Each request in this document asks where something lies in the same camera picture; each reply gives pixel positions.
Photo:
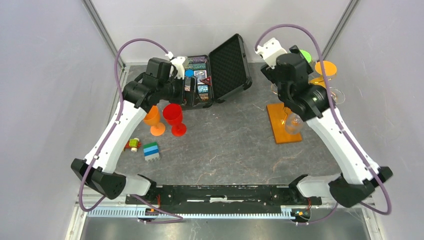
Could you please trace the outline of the red wine glass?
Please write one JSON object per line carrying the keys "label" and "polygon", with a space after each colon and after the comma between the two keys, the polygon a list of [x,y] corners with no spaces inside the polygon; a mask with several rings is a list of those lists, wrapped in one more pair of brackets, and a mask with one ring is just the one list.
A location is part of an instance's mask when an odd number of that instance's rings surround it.
{"label": "red wine glass", "polygon": [[183,111],[179,104],[170,103],[162,111],[163,118],[171,126],[171,133],[175,137],[182,137],[187,127],[183,123]]}

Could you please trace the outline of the orange wine glass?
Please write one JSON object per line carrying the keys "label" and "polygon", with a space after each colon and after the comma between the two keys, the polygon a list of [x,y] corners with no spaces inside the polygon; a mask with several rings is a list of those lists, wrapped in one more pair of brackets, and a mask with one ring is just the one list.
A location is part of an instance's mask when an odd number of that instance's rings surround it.
{"label": "orange wine glass", "polygon": [[166,126],[161,122],[161,114],[156,105],[152,106],[143,122],[150,126],[150,133],[155,137],[163,135],[166,131]]}

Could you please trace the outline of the green wine glass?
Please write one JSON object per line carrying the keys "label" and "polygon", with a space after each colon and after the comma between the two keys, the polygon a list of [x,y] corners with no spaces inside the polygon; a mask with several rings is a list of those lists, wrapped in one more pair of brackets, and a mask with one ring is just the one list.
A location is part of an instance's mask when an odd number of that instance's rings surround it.
{"label": "green wine glass", "polygon": [[303,49],[300,49],[299,51],[308,63],[312,62],[312,56],[308,51],[303,50]]}

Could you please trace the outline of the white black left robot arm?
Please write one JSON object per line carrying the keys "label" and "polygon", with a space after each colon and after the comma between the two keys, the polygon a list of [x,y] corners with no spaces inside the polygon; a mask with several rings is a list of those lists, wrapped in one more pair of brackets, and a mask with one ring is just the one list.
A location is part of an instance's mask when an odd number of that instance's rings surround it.
{"label": "white black left robot arm", "polygon": [[186,56],[172,60],[153,57],[145,72],[128,82],[122,91],[113,119],[100,139],[83,159],[75,158],[70,167],[84,186],[113,200],[122,194],[137,194],[145,204],[153,203],[157,190],[143,176],[116,172],[120,155],[135,128],[161,100],[181,104],[185,93]]}

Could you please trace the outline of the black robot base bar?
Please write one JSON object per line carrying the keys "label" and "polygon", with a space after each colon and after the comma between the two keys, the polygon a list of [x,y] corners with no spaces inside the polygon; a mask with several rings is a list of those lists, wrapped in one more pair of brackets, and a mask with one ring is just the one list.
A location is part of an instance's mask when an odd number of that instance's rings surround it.
{"label": "black robot base bar", "polygon": [[276,214],[282,206],[322,205],[290,185],[155,185],[143,197],[173,214]]}

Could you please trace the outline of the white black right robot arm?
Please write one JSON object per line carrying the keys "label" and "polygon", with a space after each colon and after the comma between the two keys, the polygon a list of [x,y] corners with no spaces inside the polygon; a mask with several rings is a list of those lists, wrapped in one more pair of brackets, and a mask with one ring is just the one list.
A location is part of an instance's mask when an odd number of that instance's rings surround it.
{"label": "white black right robot arm", "polygon": [[269,46],[258,46],[256,54],[265,65],[261,72],[277,87],[277,95],[284,106],[298,115],[320,137],[341,170],[329,176],[301,176],[293,181],[289,199],[302,204],[309,197],[332,197],[340,205],[350,208],[361,204],[377,187],[393,176],[388,166],[379,166],[358,142],[347,134],[340,111],[327,90],[309,83],[312,68],[297,46],[287,52],[275,40]]}

